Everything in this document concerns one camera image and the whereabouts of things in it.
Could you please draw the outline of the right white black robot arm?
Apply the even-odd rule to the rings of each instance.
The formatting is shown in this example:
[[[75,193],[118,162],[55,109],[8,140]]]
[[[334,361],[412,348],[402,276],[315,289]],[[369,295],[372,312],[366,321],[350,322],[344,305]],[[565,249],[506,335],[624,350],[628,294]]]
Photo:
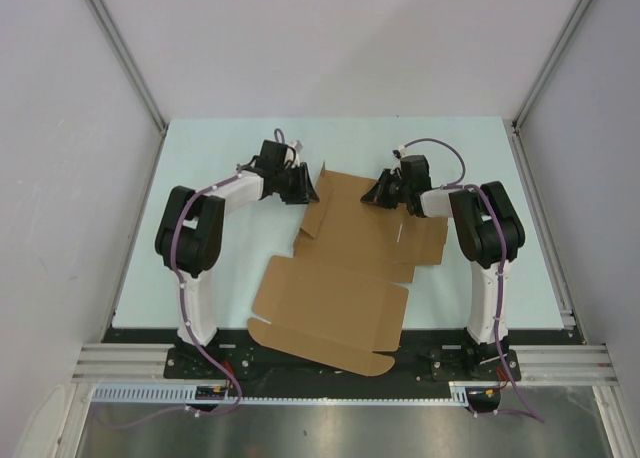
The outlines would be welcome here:
[[[384,209],[403,204],[412,216],[453,221],[472,276],[461,366],[473,379],[486,378],[496,369],[497,359],[508,351],[506,282],[526,239],[503,184],[494,181],[481,186],[449,184],[435,188],[427,159],[409,155],[402,157],[395,168],[385,168],[361,201]]]

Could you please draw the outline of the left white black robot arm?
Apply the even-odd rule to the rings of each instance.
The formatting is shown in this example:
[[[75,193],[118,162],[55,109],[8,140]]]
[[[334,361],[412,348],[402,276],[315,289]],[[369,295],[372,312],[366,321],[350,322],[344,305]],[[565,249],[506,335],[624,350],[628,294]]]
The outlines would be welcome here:
[[[317,203],[302,149],[277,128],[230,177],[200,190],[176,186],[169,193],[154,248],[178,280],[177,335],[192,346],[185,363],[199,377],[214,375],[221,365],[220,352],[208,345],[218,331],[209,275],[221,253],[225,218],[274,194],[287,205]]]

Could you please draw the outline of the brown cardboard box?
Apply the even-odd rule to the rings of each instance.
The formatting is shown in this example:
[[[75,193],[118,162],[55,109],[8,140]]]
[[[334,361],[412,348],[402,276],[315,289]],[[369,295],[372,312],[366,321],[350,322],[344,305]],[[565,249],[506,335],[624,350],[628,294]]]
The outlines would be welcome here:
[[[247,322],[258,344],[362,376],[391,370],[408,285],[419,266],[438,266],[445,218],[411,216],[360,198],[374,180],[322,169],[294,241],[270,258]]]

